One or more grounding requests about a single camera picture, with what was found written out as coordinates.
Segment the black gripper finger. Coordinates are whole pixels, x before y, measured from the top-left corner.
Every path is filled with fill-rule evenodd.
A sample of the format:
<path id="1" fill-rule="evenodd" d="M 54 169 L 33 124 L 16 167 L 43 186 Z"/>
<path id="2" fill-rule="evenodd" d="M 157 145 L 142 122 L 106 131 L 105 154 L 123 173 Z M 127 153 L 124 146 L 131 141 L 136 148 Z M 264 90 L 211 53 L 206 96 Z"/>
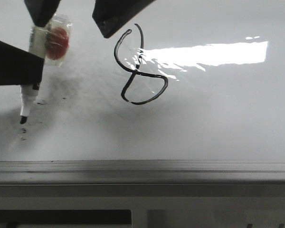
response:
<path id="1" fill-rule="evenodd" d="M 37 84 L 44 59 L 0 41 L 0 86 Z"/>
<path id="2" fill-rule="evenodd" d="M 153 0 L 97 0 L 92 18 L 104 38 L 110 38 Z"/>

